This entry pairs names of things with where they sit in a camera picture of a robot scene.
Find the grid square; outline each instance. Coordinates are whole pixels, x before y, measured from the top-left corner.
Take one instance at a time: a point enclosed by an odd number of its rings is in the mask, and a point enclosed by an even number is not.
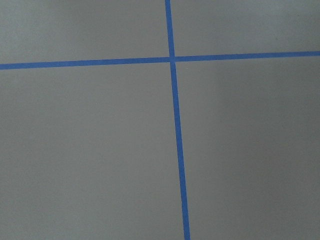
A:
[[[162,0],[2,0],[0,63],[165,57]]]
[[[0,78],[0,239],[183,239],[168,63]]]
[[[318,0],[175,0],[177,56],[318,51]]]
[[[319,64],[177,63],[191,239],[320,238]]]

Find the floor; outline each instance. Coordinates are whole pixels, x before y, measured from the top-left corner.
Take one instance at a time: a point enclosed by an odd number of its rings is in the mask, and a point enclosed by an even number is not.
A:
[[[0,239],[320,239],[320,1],[1,0]]]

